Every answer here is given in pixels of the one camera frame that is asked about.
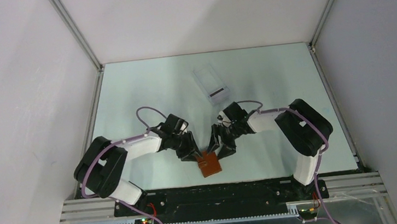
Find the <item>circuit board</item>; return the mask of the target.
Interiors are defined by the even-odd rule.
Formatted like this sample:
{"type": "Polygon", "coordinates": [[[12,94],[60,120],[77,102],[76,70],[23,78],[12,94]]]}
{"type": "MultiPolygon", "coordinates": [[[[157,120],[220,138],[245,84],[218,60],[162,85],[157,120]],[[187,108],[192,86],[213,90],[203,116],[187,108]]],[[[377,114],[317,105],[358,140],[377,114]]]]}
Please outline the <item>circuit board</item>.
{"type": "Polygon", "coordinates": [[[135,219],[134,224],[153,224],[154,220],[152,218],[135,219]]]}
{"type": "Polygon", "coordinates": [[[299,209],[298,213],[300,215],[302,214],[315,214],[319,211],[319,207],[312,207],[312,208],[308,208],[308,209],[299,209]]]}

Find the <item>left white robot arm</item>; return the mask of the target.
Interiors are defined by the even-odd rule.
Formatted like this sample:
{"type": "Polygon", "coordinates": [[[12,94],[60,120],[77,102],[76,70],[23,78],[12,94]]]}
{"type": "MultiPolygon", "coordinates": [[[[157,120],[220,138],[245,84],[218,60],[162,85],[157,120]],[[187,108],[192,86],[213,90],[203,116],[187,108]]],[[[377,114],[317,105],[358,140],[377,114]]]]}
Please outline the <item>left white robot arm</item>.
{"type": "Polygon", "coordinates": [[[146,154],[173,150],[181,161],[202,158],[188,122],[169,114],[164,122],[149,127],[140,135],[123,140],[95,138],[74,170],[74,178],[81,184],[84,198],[112,198],[127,203],[136,215],[148,207],[146,192],[131,181],[124,180],[123,168],[127,162],[146,154]]]}

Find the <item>right circuit board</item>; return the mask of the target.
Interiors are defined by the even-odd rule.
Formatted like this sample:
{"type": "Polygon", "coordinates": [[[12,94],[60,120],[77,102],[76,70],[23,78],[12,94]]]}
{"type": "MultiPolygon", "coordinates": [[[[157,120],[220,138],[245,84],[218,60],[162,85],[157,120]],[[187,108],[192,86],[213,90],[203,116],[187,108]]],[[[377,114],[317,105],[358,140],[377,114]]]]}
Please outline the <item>right circuit board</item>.
{"type": "Polygon", "coordinates": [[[300,215],[302,214],[315,214],[319,211],[319,207],[312,207],[312,208],[308,208],[308,209],[299,209],[298,213],[300,215]]]}

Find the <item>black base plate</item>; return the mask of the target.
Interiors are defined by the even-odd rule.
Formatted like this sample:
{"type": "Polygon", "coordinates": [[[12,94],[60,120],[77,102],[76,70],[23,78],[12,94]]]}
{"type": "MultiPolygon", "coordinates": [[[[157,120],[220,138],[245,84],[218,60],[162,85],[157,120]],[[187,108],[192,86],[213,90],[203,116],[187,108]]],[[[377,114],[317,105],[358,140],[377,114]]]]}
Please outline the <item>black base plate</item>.
{"type": "Polygon", "coordinates": [[[293,177],[150,190],[136,208],[164,224],[286,214],[287,204],[329,198],[325,181],[305,186],[293,177]]]}

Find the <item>left circuit board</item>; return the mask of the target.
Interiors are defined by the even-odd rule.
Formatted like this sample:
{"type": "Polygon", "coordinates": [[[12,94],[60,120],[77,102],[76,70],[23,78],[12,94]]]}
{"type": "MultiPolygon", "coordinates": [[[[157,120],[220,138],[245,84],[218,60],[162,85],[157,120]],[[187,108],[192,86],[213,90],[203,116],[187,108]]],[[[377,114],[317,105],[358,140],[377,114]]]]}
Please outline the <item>left circuit board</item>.
{"type": "Polygon", "coordinates": [[[153,224],[154,220],[152,218],[135,219],[134,224],[153,224]]]}

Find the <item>card with black stripe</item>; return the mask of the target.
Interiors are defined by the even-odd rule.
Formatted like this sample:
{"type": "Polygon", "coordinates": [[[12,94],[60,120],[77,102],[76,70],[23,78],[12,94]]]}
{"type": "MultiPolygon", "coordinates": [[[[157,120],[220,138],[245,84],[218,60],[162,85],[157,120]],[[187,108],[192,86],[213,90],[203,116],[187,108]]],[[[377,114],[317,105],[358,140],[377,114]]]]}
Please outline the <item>card with black stripe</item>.
{"type": "Polygon", "coordinates": [[[220,88],[220,89],[212,92],[209,96],[210,97],[214,97],[215,95],[218,95],[218,94],[222,93],[223,91],[225,91],[225,89],[224,88],[220,88]]]}

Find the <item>clear plastic card box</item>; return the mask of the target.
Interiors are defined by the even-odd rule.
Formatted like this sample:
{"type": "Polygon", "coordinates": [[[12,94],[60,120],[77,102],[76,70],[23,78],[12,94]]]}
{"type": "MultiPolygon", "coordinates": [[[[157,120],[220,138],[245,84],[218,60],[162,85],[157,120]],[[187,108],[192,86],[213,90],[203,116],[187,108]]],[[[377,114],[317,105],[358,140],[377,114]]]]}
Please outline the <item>clear plastic card box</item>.
{"type": "Polygon", "coordinates": [[[229,99],[230,90],[228,86],[221,80],[220,76],[212,67],[212,65],[206,64],[203,67],[196,68],[192,71],[192,75],[211,105],[218,105],[229,99]],[[212,92],[220,88],[224,88],[225,91],[215,95],[214,97],[209,96],[212,92]]]}

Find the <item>brown leather card holder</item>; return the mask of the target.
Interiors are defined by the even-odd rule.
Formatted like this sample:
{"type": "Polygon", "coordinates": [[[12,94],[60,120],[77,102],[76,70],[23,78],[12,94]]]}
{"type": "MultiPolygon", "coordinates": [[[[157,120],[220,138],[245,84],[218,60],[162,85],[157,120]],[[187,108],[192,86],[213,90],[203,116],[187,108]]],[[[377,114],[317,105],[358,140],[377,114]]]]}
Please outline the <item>brown leather card holder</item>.
{"type": "Polygon", "coordinates": [[[197,165],[204,178],[210,177],[216,173],[222,171],[222,167],[219,163],[218,157],[215,152],[202,151],[201,157],[196,157],[197,165]]]}

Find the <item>aluminium frame rail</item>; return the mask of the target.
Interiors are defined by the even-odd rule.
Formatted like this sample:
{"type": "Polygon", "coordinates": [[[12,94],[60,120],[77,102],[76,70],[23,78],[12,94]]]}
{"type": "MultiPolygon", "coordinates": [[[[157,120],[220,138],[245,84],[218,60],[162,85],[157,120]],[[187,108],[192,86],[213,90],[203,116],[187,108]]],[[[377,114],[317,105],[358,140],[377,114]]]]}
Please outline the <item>aluminium frame rail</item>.
{"type": "MultiPolygon", "coordinates": [[[[390,205],[386,187],[377,172],[322,176],[329,198],[317,197],[311,201],[297,201],[287,204],[286,214],[252,216],[235,219],[210,220],[201,222],[184,222],[179,224],[219,224],[269,219],[280,219],[298,216],[299,209],[319,207],[318,212],[331,209],[338,202],[352,202],[374,205],[376,208],[387,208],[390,205]]],[[[75,199],[63,204],[61,221],[71,224],[134,224],[135,219],[152,218],[153,224],[164,224],[156,215],[141,211],[136,213],[111,199],[75,199]]]]}

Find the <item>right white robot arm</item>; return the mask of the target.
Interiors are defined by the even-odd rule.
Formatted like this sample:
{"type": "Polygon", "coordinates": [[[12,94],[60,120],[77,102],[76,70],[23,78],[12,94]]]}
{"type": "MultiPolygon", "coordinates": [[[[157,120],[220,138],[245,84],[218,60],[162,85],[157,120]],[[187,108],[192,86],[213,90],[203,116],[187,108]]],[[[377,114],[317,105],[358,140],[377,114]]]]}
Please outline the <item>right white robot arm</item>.
{"type": "Polygon", "coordinates": [[[240,102],[233,102],[219,112],[212,125],[208,152],[217,151],[218,159],[236,152],[236,139],[249,134],[280,129],[299,153],[292,191],[298,199],[308,199],[314,193],[312,183],[318,174],[320,157],[329,147],[333,126],[322,114],[303,99],[292,101],[286,108],[246,111],[240,102]]]}

